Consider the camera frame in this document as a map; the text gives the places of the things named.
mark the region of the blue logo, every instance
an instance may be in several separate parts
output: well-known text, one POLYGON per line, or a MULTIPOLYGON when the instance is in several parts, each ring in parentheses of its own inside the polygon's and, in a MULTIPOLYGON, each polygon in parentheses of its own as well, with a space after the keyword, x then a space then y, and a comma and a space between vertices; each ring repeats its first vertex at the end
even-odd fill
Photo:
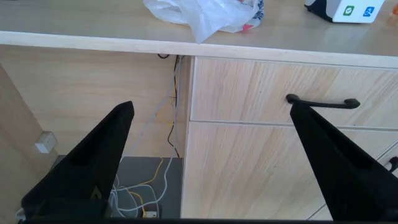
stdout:
POLYGON ((365 13, 363 14, 364 17, 371 17, 374 11, 374 7, 367 7, 365 13))

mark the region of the wooden drawer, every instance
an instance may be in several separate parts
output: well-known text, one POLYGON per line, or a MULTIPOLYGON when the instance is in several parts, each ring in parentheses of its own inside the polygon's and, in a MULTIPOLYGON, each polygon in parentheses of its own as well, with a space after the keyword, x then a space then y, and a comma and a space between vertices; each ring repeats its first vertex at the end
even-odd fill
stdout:
MULTIPOLYGON (((387 169, 391 168, 391 164, 389 163, 390 159, 394 156, 398 156, 398 145, 395 145, 390 150, 388 150, 383 156, 381 156, 378 161, 381 165, 386 167, 387 169)), ((393 172, 393 174, 398 177, 398 169, 393 172)), ((315 213, 310 220, 332 220, 331 214, 329 212, 329 208, 326 204, 315 213)))
POLYGON ((342 103, 353 110, 315 108, 337 126, 398 128, 398 70, 197 58, 192 120, 291 123, 289 93, 342 103))
MULTIPOLYGON (((343 132, 373 157, 398 139, 343 132)), ((324 203, 295 128, 190 122, 182 217, 304 220, 324 203)))

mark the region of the white box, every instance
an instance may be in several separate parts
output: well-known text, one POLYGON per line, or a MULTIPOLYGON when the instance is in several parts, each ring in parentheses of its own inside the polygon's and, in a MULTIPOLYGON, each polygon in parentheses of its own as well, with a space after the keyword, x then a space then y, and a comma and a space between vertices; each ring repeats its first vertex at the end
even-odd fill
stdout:
POLYGON ((43 131, 35 145, 41 153, 50 153, 57 144, 57 139, 51 131, 43 131))
POLYGON ((330 22, 371 23, 384 0, 305 0, 305 7, 330 22))

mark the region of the logo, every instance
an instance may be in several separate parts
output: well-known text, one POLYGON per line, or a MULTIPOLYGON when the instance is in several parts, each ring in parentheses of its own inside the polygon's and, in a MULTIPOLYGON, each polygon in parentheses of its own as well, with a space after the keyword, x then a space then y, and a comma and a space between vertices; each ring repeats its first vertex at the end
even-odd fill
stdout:
POLYGON ((355 6, 347 6, 346 10, 344 10, 344 16, 350 16, 354 11, 355 6))
POLYGON ((363 14, 364 17, 371 17, 374 11, 374 7, 367 7, 365 13, 363 14))

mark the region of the cable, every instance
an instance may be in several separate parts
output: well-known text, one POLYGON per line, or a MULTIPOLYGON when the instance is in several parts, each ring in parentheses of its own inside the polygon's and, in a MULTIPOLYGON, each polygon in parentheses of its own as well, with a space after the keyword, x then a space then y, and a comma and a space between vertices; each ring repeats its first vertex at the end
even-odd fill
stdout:
POLYGON ((157 54, 157 56, 159 56, 161 59, 166 59, 166 58, 168 58, 170 55, 166 55, 166 56, 161 56, 160 54, 157 54))
MULTIPOLYGON (((179 55, 177 55, 176 58, 175 58, 174 72, 175 72, 175 69, 177 68, 178 60, 179 60, 179 55)), ((175 79, 175 76, 174 76, 175 107, 177 108, 177 87, 176 87, 176 85, 177 85, 177 83, 176 83, 176 79, 175 79)), ((173 122, 172 129, 171 129, 170 132, 169 132, 169 136, 167 136, 167 142, 174 148, 175 153, 177 153, 177 157, 180 158, 180 154, 178 153, 177 149, 176 149, 176 148, 174 147, 174 145, 170 142, 170 136, 172 135, 173 128, 174 128, 174 124, 175 124, 175 123, 173 122)))
MULTIPOLYGON (((148 187, 148 188, 150 188, 150 190, 152 191, 152 194, 154 196, 154 200, 157 201, 154 188, 151 185, 148 185, 148 184, 135 185, 135 186, 131 186, 131 187, 121 187, 120 189, 118 189, 118 191, 119 190, 126 190, 127 188, 128 189, 133 189, 133 188, 136 188, 136 187, 148 187)), ((157 202, 156 202, 156 212, 157 212, 157 216, 159 217, 159 204, 157 202)))
POLYGON ((160 159, 161 159, 161 161, 160 161, 159 165, 157 166, 157 169, 156 169, 156 172, 155 172, 155 176, 154 176, 154 178, 152 178, 151 180, 148 180, 148 181, 142 182, 142 183, 140 183, 140 184, 137 184, 137 185, 149 184, 149 183, 151 183, 152 181, 154 181, 154 180, 156 179, 156 177, 157 177, 157 173, 158 173, 158 171, 159 171, 159 169, 160 169, 160 166, 161 166, 161 165, 162 165, 162 163, 163 163, 163 158, 161 158, 161 157, 160 157, 160 159))
MULTIPOLYGON (((119 197, 118 197, 118 191, 116 191, 116 189, 119 188, 119 184, 120 184, 118 174, 116 174, 116 180, 117 180, 118 184, 116 185, 116 187, 113 185, 112 188, 114 188, 114 190, 111 190, 111 194, 113 195, 113 198, 111 199, 111 205, 112 205, 112 201, 115 200, 116 211, 120 214, 120 216, 125 217, 119 209, 119 197)), ((136 199, 134 199, 134 197, 130 193, 129 193, 129 195, 130 195, 132 201, 134 202, 134 204, 137 206, 136 199)))
MULTIPOLYGON (((142 199, 141 195, 139 195, 139 194, 137 194, 137 193, 135 193, 135 192, 132 192, 132 191, 130 191, 130 190, 129 190, 129 193, 130 193, 130 194, 134 194, 135 196, 138 196, 138 197, 139 197, 139 200, 141 201, 141 205, 144 204, 144 200, 142 199)), ((146 216, 147 216, 147 213, 145 212, 144 207, 142 208, 142 212, 144 213, 144 216, 146 217, 146 216)))
MULTIPOLYGON (((138 142, 141 140, 142 135, 144 134, 145 130, 148 128, 148 125, 151 124, 151 122, 155 119, 156 114, 160 111, 160 109, 162 109, 163 104, 167 101, 167 99, 169 98, 170 95, 170 91, 172 89, 173 86, 173 82, 170 83, 169 89, 167 90, 167 94, 166 97, 157 105, 155 113, 152 114, 152 116, 150 117, 150 119, 148 120, 148 122, 146 122, 145 126, 141 129, 138 138, 134 141, 134 144, 131 147, 131 151, 134 151, 135 148, 137 147, 138 142)), ((122 158, 120 159, 119 163, 122 163, 122 160, 125 158, 125 156, 122 156, 122 158)))
POLYGON ((20 213, 23 211, 24 211, 23 208, 18 209, 18 211, 15 213, 15 217, 19 220, 25 220, 26 219, 25 215, 20 215, 20 213))
MULTIPOLYGON (((178 83, 177 96, 178 96, 178 94, 180 94, 180 82, 178 83)), ((176 121, 176 119, 177 119, 177 111, 178 111, 178 106, 179 106, 179 104, 180 104, 180 102, 179 102, 179 99, 178 99, 178 97, 177 97, 177 104, 176 104, 176 109, 175 109, 175 113, 174 113, 174 123, 175 123, 175 121, 176 121)), ((174 130, 175 130, 175 139, 174 139, 174 146, 175 146, 175 145, 177 144, 177 128, 174 129, 174 130)), ((152 203, 157 203, 158 201, 162 200, 162 198, 163 198, 163 196, 164 196, 164 194, 166 193, 166 190, 167 190, 167 171, 169 171, 169 168, 170 168, 170 165, 171 165, 172 161, 173 161, 173 157, 170 158, 169 163, 167 164, 166 170, 164 171, 163 178, 164 178, 165 187, 164 187, 164 189, 163 189, 162 195, 160 195, 160 197, 159 197, 157 200, 154 200, 153 202, 147 202, 147 203, 145 203, 145 204, 143 204, 143 205, 140 205, 140 206, 138 206, 138 207, 136 207, 136 208, 132 208, 132 209, 123 209, 123 208, 120 208, 120 211, 124 211, 124 212, 134 211, 134 210, 140 209, 140 208, 142 208, 142 207, 144 207, 144 206, 146 206, 146 205, 150 205, 150 204, 152 204, 152 203)), ((126 189, 129 190, 129 189, 134 188, 134 187, 137 187, 137 186, 125 187, 125 188, 120 188, 120 189, 117 189, 117 190, 118 190, 118 191, 120 191, 120 190, 126 190, 126 189)))

